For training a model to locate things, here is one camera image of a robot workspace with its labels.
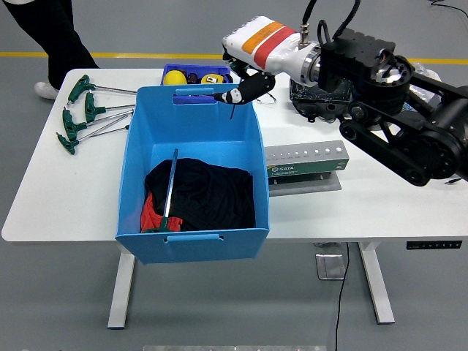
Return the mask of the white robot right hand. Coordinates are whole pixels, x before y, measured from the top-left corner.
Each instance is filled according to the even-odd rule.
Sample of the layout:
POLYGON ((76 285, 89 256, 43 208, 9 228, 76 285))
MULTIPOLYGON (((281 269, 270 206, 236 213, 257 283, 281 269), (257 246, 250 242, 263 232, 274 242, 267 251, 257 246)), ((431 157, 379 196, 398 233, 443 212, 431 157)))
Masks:
POLYGON ((239 76, 237 87, 215 93, 214 99, 243 105, 267 94, 280 73, 303 86, 318 81, 320 46, 303 42, 294 29, 266 16, 257 16, 222 40, 223 60, 239 76))

